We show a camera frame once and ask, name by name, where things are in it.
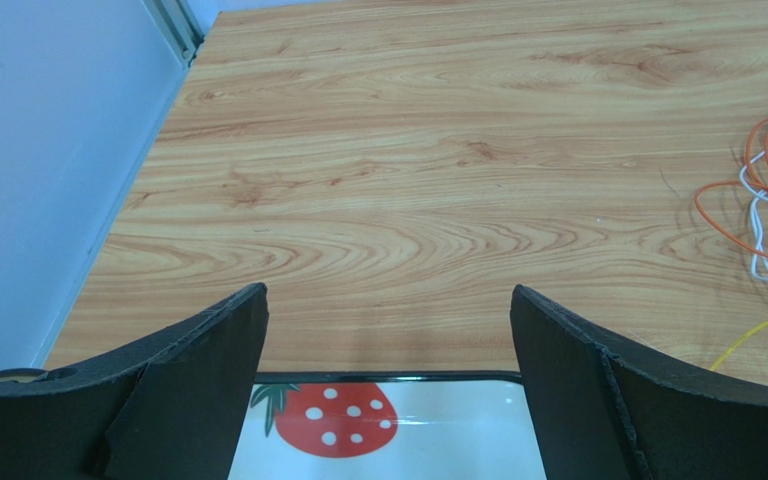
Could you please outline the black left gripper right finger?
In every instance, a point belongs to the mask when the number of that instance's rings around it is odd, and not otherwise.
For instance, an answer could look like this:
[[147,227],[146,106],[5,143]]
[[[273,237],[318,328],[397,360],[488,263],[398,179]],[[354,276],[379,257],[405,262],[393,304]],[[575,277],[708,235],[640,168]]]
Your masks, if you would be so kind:
[[510,322],[550,479],[768,479],[768,386],[677,360],[517,286]]

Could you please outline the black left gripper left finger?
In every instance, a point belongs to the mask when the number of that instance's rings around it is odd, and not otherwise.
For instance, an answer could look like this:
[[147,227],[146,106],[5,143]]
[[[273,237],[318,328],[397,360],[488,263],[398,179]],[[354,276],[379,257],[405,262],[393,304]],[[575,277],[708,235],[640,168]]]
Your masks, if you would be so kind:
[[269,319],[255,283],[29,382],[0,381],[0,479],[224,479]]

